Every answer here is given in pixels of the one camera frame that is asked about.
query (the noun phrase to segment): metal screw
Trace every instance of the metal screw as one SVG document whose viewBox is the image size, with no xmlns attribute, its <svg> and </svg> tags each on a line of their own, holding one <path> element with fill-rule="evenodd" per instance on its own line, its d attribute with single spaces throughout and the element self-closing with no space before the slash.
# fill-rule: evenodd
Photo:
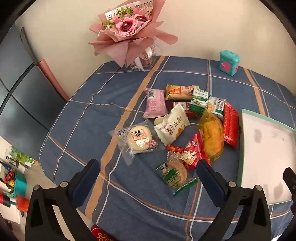
<svg viewBox="0 0 296 241">
<path fill-rule="evenodd" d="M 33 186 L 33 190 L 37 191 L 40 188 L 40 186 L 38 184 Z"/>
<path fill-rule="evenodd" d="M 261 187 L 260 185 L 256 185 L 256 189 L 257 189 L 258 191 L 262 191 L 262 187 Z"/>
<path fill-rule="evenodd" d="M 68 186 L 68 182 L 62 182 L 60 184 L 61 188 L 65 188 L 66 186 Z"/>
<path fill-rule="evenodd" d="M 229 185 L 230 187 L 232 187 L 232 188 L 235 188 L 235 187 L 237 186 L 237 184 L 236 184 L 235 182 L 233 182 L 233 181 L 230 181 L 230 182 L 228 183 L 228 185 Z"/>
</svg>

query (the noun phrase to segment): teal bin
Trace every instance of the teal bin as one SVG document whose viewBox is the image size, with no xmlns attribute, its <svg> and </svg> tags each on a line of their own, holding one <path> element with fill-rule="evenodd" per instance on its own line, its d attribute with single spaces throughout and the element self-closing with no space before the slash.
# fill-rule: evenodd
<svg viewBox="0 0 296 241">
<path fill-rule="evenodd" d="M 239 67 L 240 57 L 236 53 L 228 50 L 220 52 L 219 69 L 230 76 L 233 76 Z"/>
<path fill-rule="evenodd" d="M 26 197 L 27 181 L 23 174 L 15 171 L 15 191 L 13 198 L 15 199 L 17 194 Z"/>
</svg>

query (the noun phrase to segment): red bubble-textured package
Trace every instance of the red bubble-textured package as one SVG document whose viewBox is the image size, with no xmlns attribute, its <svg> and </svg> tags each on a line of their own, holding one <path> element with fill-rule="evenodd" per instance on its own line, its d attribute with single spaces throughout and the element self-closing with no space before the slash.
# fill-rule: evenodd
<svg viewBox="0 0 296 241">
<path fill-rule="evenodd" d="M 206 160 L 211 166 L 210 160 L 204 151 L 203 136 L 200 131 L 194 134 L 185 148 L 172 145 L 167 145 L 166 148 L 171 154 L 183 160 L 186 169 L 195 169 L 197 162 L 201 159 Z"/>
<path fill-rule="evenodd" d="M 196 119 L 199 117 L 198 113 L 192 112 L 189 110 L 189 106 L 190 106 L 190 101 L 186 102 L 186 101 L 177 101 L 177 102 L 170 102 L 170 107 L 171 109 L 174 108 L 178 103 L 181 104 L 183 110 L 185 111 L 188 119 Z"/>
<path fill-rule="evenodd" d="M 237 111 L 227 101 L 225 101 L 223 136 L 224 141 L 233 147 L 237 146 L 238 128 L 239 115 L 237 114 Z"/>
</svg>

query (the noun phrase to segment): table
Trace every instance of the table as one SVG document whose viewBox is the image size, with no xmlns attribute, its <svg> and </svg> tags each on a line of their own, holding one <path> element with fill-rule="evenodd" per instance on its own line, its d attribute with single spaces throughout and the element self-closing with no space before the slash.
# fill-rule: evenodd
<svg viewBox="0 0 296 241">
<path fill-rule="evenodd" d="M 120 69 L 115 62 L 100 66 L 65 105 L 40 150 L 46 176 L 57 185 L 69 181 L 91 159 L 101 161 L 101 173 L 80 210 L 120 241 L 198 240 L 217 215 L 201 183 L 172 196 L 155 168 L 166 152 L 137 154 L 127 166 L 109 131 L 142 122 L 144 88 L 165 89 L 167 83 L 199 85 L 227 99 L 238 111 L 251 110 L 295 128 L 296 101 L 284 86 L 239 67 L 231 77 L 219 62 L 160 56 L 152 70 Z M 197 131 L 198 120 L 174 142 L 185 146 Z M 224 145 L 214 163 L 227 181 L 236 181 L 239 148 Z M 272 236 L 283 232 L 292 218 L 292 202 L 270 205 Z M 225 234 L 232 234 L 241 209 Z"/>
</svg>

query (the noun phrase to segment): snack package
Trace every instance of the snack package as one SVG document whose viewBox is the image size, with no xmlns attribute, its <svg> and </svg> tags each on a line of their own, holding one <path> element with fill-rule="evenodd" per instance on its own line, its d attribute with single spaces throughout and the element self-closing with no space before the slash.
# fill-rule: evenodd
<svg viewBox="0 0 296 241">
<path fill-rule="evenodd" d="M 211 161 L 216 160 L 222 154 L 224 145 L 221 121 L 215 115 L 204 111 L 198 128 L 204 136 L 205 153 Z"/>
<path fill-rule="evenodd" d="M 147 105 L 143 118 L 165 116 L 168 111 L 165 106 L 164 90 L 144 89 L 147 94 Z"/>
<path fill-rule="evenodd" d="M 153 124 L 148 120 L 121 130 L 110 131 L 109 134 L 117 141 L 118 148 L 128 166 L 137 153 L 165 149 Z"/>
<path fill-rule="evenodd" d="M 187 115 L 181 104 L 177 104 L 154 129 L 162 143 L 167 146 L 178 138 L 186 126 L 189 126 Z"/>
<path fill-rule="evenodd" d="M 209 101 L 207 103 L 207 111 L 209 113 L 217 115 L 220 120 L 223 120 L 223 111 L 225 99 L 217 98 L 217 97 L 209 97 Z"/>
<path fill-rule="evenodd" d="M 158 174 L 173 190 L 173 196 L 180 191 L 190 188 L 198 183 L 197 178 L 193 178 L 176 156 L 168 153 L 166 162 L 156 168 Z"/>
<path fill-rule="evenodd" d="M 224 141 L 233 147 L 237 146 L 238 128 L 239 115 L 237 111 L 227 101 L 225 101 L 223 136 Z"/>
<path fill-rule="evenodd" d="M 192 91 L 194 88 L 199 88 L 199 86 L 180 86 L 167 84 L 167 95 L 165 100 L 191 100 Z"/>
<path fill-rule="evenodd" d="M 194 113 L 189 110 L 190 102 L 170 102 L 171 109 L 174 108 L 178 103 L 180 103 L 183 110 L 185 110 L 185 113 L 186 113 L 188 119 L 196 119 L 199 117 L 199 114 Z"/>
<path fill-rule="evenodd" d="M 194 88 L 190 101 L 190 111 L 202 114 L 209 100 L 209 92 Z"/>
<path fill-rule="evenodd" d="M 187 170 L 195 169 L 199 160 L 204 159 L 211 166 L 210 160 L 207 157 L 204 145 L 203 136 L 200 131 L 194 134 L 185 148 L 167 145 L 166 149 L 174 156 L 183 161 L 183 165 Z"/>
</svg>

